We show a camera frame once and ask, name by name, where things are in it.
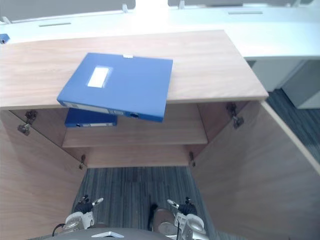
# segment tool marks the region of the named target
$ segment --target cable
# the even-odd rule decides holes
[[[178,221],[178,231],[176,232],[176,240],[179,240],[179,232],[180,232],[180,222]]]
[[[154,220],[154,216],[155,216],[155,210],[157,208],[158,208],[158,205],[155,203],[153,203],[150,207],[149,217],[148,217],[148,226],[147,226],[148,231],[152,231],[152,224],[153,224],[153,220]]]
[[[57,228],[63,227],[64,225],[65,225],[64,223],[60,223],[57,226],[55,226],[55,228],[53,229],[53,232],[52,232],[52,237],[55,236],[55,231],[57,230]]]

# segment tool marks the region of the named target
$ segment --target metal bracket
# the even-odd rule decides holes
[[[178,9],[185,9],[185,0],[180,0],[179,1]]]
[[[79,169],[83,169],[83,168],[84,168],[85,160],[86,160],[86,155],[83,154],[83,155],[81,156],[81,163],[80,163],[80,165],[79,165]]]
[[[301,0],[295,0],[295,2],[291,5],[291,7],[296,7],[296,8],[298,8],[298,7],[300,7],[300,4],[301,4]]]
[[[128,6],[127,4],[122,4],[122,11],[127,14],[128,13]]]
[[[237,105],[234,102],[229,102],[226,105],[226,110],[228,111],[231,119],[233,120],[234,129],[239,128],[245,122],[243,117],[237,116],[236,109]]]
[[[192,151],[189,152],[189,157],[190,157],[191,166],[194,168],[196,166],[196,162],[194,158],[194,153]]]
[[[2,20],[5,24],[12,24],[12,22],[6,16],[3,16]]]
[[[30,126],[36,120],[38,112],[36,110],[27,111],[25,113],[26,121],[25,124],[20,124],[17,129],[19,132],[28,136],[30,134]]]

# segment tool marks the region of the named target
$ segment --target blue object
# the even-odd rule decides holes
[[[6,44],[9,41],[10,37],[8,34],[0,34],[0,44]]]
[[[117,125],[117,116],[96,111],[70,108],[64,124],[67,128],[111,127]]]
[[[172,65],[171,59],[88,53],[57,100],[69,108],[162,122]]]

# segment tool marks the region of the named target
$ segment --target cabinet top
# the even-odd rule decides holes
[[[168,104],[268,96],[223,30],[34,41],[0,52],[1,109],[59,108],[59,92],[89,52],[173,59]]]

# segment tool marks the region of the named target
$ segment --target wood grain surface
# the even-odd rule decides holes
[[[52,233],[65,221],[86,172],[79,162],[22,121],[0,111],[0,239]]]
[[[235,102],[236,113],[238,114],[247,103],[247,101]],[[231,121],[231,117],[227,111],[227,104],[227,102],[204,102],[197,104],[208,142],[211,142]],[[198,156],[205,147],[206,144],[186,146],[188,152],[193,152],[194,157]]]
[[[183,145],[208,142],[196,104],[166,106],[162,123],[119,116],[115,127],[68,128],[63,147]]]
[[[249,240],[320,239],[319,164],[265,102],[240,114],[192,168],[213,223]]]
[[[187,166],[183,145],[124,145],[92,147],[88,168]]]
[[[26,121],[26,111],[30,109],[12,110],[11,112],[19,117],[21,120]],[[68,108],[42,108],[37,109],[36,120],[32,123],[30,132],[34,130],[38,131],[44,137],[52,141],[58,147],[68,152],[71,156],[81,161],[83,154],[89,153],[89,148],[63,148],[62,143],[65,138],[67,127],[65,126],[65,120],[67,117]]]
[[[268,96],[227,34],[214,30],[2,45],[0,107],[58,108],[59,92],[89,52],[173,59],[169,104]]]

